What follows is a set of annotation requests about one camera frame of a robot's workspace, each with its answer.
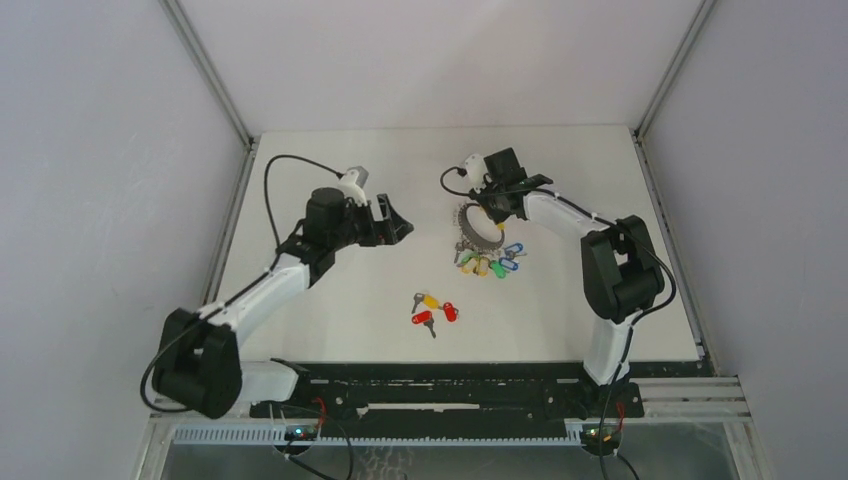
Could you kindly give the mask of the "large keyring with yellow handle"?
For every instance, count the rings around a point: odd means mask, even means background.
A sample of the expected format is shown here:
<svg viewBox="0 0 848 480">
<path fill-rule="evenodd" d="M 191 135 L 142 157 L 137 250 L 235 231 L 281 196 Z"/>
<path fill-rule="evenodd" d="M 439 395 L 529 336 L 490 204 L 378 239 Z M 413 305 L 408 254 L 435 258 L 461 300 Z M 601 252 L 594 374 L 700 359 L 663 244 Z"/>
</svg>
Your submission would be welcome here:
<svg viewBox="0 0 848 480">
<path fill-rule="evenodd" d="M 495 251 L 504 246 L 505 232 L 473 202 L 461 204 L 455 214 L 456 225 L 462 240 L 476 251 Z"/>
</svg>

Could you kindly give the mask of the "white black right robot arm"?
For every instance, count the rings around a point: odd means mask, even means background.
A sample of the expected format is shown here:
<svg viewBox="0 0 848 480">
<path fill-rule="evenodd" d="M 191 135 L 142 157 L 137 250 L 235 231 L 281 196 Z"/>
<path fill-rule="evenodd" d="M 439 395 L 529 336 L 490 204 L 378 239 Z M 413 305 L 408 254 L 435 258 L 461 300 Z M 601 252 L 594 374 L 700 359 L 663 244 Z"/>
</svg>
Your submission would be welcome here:
<svg viewBox="0 0 848 480">
<path fill-rule="evenodd" d="M 583 359 L 590 381 L 578 388 L 578 402 L 589 415 L 605 415 L 618 400 L 613 384 L 628 375 L 636 325 L 669 305 L 657 299 L 663 292 L 678 293 L 645 221 L 636 215 L 610 221 L 579 206 L 553 191 L 549 177 L 528 175 L 511 148 L 470 155 L 460 174 L 469 198 L 495 223 L 516 217 L 562 237 L 579 235 L 583 292 L 596 320 Z"/>
</svg>

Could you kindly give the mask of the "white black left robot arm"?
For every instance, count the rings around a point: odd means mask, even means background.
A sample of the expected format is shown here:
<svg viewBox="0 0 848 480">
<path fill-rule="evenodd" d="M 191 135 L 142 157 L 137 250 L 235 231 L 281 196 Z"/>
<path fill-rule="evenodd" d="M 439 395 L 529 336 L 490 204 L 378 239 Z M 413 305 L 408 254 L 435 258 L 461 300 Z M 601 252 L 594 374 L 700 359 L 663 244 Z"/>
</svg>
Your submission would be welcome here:
<svg viewBox="0 0 848 480">
<path fill-rule="evenodd" d="M 256 279 L 231 298 L 195 311 L 177 308 L 166 318 L 157 354 L 140 382 L 143 403 L 162 413 L 149 390 L 176 402 L 174 412 L 218 419 L 240 402 L 273 401 L 290 417 L 311 407 L 311 388 L 283 360 L 244 361 L 246 340 L 285 302 L 313 287 L 352 246 L 395 245 L 414 230 L 385 194 L 359 205 L 339 188 L 312 192 L 305 215 L 277 246 Z"/>
</svg>

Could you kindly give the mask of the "blue key tag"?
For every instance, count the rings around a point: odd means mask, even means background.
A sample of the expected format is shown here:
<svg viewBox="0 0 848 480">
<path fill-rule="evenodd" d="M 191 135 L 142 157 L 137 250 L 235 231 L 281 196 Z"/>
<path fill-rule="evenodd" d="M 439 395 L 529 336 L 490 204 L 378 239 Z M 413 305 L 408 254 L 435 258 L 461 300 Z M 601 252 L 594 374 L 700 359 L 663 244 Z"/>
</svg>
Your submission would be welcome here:
<svg viewBox="0 0 848 480">
<path fill-rule="evenodd" d="M 522 255 L 525 255 L 525 251 L 524 245 L 520 242 L 510 244 L 503 249 L 503 256 L 510 260 Z"/>
</svg>

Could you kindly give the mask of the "dark green key tag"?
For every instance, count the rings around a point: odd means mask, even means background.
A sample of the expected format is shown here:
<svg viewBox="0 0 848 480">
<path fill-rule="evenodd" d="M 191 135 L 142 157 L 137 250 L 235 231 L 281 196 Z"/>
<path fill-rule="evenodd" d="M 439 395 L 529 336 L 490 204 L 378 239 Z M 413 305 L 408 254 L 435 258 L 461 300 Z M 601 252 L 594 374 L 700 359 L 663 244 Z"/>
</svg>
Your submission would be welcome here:
<svg viewBox="0 0 848 480">
<path fill-rule="evenodd" d="M 457 267 L 465 265 L 474 255 L 475 252 L 468 249 L 457 252 L 454 257 L 454 265 Z"/>
</svg>

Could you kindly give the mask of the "yellow tag loose key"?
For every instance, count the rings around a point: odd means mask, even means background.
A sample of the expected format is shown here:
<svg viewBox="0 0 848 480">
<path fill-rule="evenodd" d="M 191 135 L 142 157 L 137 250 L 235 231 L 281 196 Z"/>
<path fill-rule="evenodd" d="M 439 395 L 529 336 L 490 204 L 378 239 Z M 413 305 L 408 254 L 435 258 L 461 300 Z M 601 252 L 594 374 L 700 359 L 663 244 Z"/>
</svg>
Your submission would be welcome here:
<svg viewBox="0 0 848 480">
<path fill-rule="evenodd" d="M 411 309 L 412 314 L 416 314 L 420 308 L 426 307 L 429 310 L 441 310 L 442 304 L 433 296 L 416 292 L 413 295 L 413 307 Z"/>
</svg>

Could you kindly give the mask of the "yellow key tag upper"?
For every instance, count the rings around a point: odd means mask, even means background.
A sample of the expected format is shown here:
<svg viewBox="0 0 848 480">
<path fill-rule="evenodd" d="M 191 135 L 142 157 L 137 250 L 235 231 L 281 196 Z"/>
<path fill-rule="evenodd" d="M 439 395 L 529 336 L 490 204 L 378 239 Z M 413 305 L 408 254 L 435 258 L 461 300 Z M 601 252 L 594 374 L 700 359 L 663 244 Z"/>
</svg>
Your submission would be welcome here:
<svg viewBox="0 0 848 480">
<path fill-rule="evenodd" d="M 477 274 L 479 258 L 476 256 L 469 256 L 459 263 L 460 272 L 463 274 Z"/>
</svg>

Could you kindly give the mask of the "yellow key tag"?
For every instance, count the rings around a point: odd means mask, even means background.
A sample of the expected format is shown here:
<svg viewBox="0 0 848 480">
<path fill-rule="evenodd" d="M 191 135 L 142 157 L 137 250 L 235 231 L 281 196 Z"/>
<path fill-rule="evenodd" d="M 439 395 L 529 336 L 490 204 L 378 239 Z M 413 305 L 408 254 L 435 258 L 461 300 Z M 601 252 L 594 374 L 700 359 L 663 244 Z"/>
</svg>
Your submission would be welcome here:
<svg viewBox="0 0 848 480">
<path fill-rule="evenodd" d="M 479 257 L 477 259 L 477 265 L 474 268 L 474 273 L 478 277 L 485 277 L 485 276 L 488 275 L 489 271 L 490 271 L 490 259 L 487 258 L 487 257 L 483 257 L 483 256 Z"/>
<path fill-rule="evenodd" d="M 476 256 L 469 256 L 459 263 L 460 272 L 463 274 L 477 274 L 479 258 Z"/>
</svg>

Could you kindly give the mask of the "yellow key tag lower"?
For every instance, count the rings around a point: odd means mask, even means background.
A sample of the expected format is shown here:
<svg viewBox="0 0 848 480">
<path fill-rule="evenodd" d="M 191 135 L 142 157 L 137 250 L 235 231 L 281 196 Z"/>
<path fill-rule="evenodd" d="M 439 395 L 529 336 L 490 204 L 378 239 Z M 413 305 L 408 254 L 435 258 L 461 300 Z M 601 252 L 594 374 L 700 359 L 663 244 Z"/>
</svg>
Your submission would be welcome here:
<svg viewBox="0 0 848 480">
<path fill-rule="evenodd" d="M 483 256 L 479 257 L 477 259 L 477 265 L 474 268 L 474 273 L 478 277 L 485 277 L 485 276 L 488 275 L 489 271 L 490 271 L 490 259 L 487 258 L 487 257 L 483 257 Z"/>
</svg>

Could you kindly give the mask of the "red key tag left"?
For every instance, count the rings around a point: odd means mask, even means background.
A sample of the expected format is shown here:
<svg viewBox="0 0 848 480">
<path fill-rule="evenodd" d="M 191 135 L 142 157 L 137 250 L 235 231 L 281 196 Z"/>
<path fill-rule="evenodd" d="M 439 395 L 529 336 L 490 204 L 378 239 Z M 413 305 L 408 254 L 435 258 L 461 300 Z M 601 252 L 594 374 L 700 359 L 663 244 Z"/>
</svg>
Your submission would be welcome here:
<svg viewBox="0 0 848 480">
<path fill-rule="evenodd" d="M 411 317 L 411 323 L 413 325 L 423 325 L 423 326 L 425 326 L 428 329 L 428 331 L 429 331 L 429 333 L 430 333 L 430 335 L 433 339 L 435 339 L 437 337 L 437 334 L 436 334 L 435 329 L 434 329 L 435 320 L 434 320 L 434 317 L 433 317 L 433 314 L 432 314 L 431 311 L 427 310 L 427 311 L 423 311 L 423 312 L 414 314 Z"/>
</svg>

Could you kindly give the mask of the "red key tag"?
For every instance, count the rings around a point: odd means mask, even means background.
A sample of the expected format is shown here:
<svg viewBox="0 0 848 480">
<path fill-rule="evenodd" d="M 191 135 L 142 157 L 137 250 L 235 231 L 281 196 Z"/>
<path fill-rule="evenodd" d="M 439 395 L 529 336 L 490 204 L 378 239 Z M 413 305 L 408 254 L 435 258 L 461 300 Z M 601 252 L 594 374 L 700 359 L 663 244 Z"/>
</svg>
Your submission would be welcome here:
<svg viewBox="0 0 848 480">
<path fill-rule="evenodd" d="M 454 323 L 459 318 L 459 310 L 450 302 L 445 302 L 441 305 L 441 310 L 450 323 Z"/>
<path fill-rule="evenodd" d="M 433 314 L 432 314 L 431 311 L 427 310 L 427 311 L 423 311 L 423 312 L 414 314 L 411 317 L 411 323 L 413 325 L 423 325 L 423 326 L 425 326 L 428 329 L 428 331 L 429 331 L 429 333 L 430 333 L 430 335 L 433 339 L 435 339 L 437 337 L 437 334 L 436 334 L 435 329 L 434 329 L 435 320 L 434 320 L 434 317 L 433 317 Z"/>
</svg>

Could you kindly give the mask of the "red key tag right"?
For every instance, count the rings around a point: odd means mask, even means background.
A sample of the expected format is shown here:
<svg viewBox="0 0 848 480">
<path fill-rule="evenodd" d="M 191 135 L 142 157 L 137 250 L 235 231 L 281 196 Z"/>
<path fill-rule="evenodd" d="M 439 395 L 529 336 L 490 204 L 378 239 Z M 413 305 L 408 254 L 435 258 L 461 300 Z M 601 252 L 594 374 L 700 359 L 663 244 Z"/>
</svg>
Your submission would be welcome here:
<svg viewBox="0 0 848 480">
<path fill-rule="evenodd" d="M 441 310 L 450 323 L 454 323 L 459 318 L 459 310 L 450 302 L 445 302 L 441 305 Z"/>
</svg>

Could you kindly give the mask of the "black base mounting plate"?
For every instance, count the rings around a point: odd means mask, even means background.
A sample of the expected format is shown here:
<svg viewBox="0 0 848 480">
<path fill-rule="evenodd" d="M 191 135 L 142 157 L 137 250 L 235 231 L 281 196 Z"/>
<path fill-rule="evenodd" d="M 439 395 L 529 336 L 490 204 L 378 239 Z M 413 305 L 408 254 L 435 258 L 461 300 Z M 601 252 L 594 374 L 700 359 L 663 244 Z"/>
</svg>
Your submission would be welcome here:
<svg viewBox="0 0 848 480">
<path fill-rule="evenodd" d="M 637 384 L 594 387 L 578 362 L 303 363 L 292 398 L 252 418 L 324 413 L 327 431 L 425 436 L 553 433 L 567 420 L 617 429 L 645 415 Z"/>
</svg>

